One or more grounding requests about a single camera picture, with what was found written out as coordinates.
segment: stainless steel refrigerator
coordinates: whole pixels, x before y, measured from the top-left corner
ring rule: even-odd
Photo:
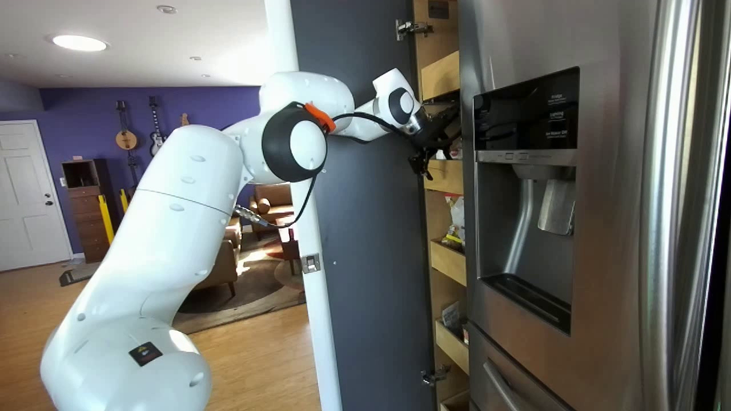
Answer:
[[[729,409],[727,0],[460,0],[470,407]]]

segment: guitar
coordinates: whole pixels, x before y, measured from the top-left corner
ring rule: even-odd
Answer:
[[[120,133],[116,133],[114,142],[116,142],[116,147],[122,151],[128,153],[128,167],[130,167],[130,173],[133,173],[133,183],[137,186],[140,175],[137,175],[137,169],[136,169],[133,151],[137,148],[140,139],[128,125],[128,109],[130,109],[130,106],[126,100],[116,100]]]
[[[151,106],[151,111],[153,111],[151,155],[155,157],[158,151],[159,151],[162,143],[165,143],[165,137],[162,137],[162,130],[159,130],[159,117],[158,117],[159,100],[151,97],[151,98],[148,98],[148,106]]]

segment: wooden floor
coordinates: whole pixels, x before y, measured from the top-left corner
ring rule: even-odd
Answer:
[[[83,291],[83,283],[60,288],[62,272],[62,266],[0,272],[0,411],[53,409],[38,361],[45,337]],[[207,329],[191,340],[212,368],[207,409],[321,409],[305,307]]]

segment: cabinet door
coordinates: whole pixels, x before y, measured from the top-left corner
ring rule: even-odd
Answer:
[[[412,0],[292,0],[301,71],[340,77],[358,103],[399,69],[414,85],[414,41],[396,41]],[[334,311],[342,407],[435,409],[423,186],[397,137],[331,137],[315,199]]]

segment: ice dispenser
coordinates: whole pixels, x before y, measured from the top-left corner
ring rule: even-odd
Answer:
[[[566,334],[578,76],[566,69],[476,97],[478,288],[499,291]]]

